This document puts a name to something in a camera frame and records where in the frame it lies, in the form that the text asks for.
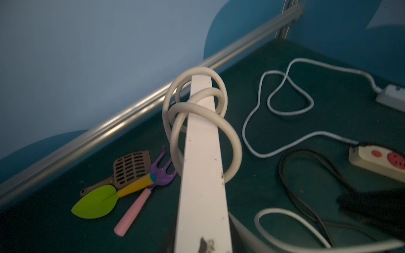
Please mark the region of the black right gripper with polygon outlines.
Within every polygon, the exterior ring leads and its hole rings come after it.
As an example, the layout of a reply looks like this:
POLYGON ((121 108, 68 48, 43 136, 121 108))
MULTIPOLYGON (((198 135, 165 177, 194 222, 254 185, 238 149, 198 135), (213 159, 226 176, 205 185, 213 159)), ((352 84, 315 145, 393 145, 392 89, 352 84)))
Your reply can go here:
POLYGON ((405 190, 342 194, 339 211, 398 240, 405 239, 405 190))

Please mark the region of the white power strip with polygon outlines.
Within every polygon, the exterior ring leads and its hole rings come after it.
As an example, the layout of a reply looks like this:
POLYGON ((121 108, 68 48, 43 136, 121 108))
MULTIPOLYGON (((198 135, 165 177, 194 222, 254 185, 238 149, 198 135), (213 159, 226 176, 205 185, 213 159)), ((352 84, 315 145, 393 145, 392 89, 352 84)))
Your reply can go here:
POLYGON ((237 153, 242 148, 235 130, 215 112, 211 94, 195 107, 208 109, 211 119, 193 113, 188 115, 174 251, 231 253, 225 182, 236 170, 228 175, 223 173, 219 129, 231 138, 232 148, 237 153))

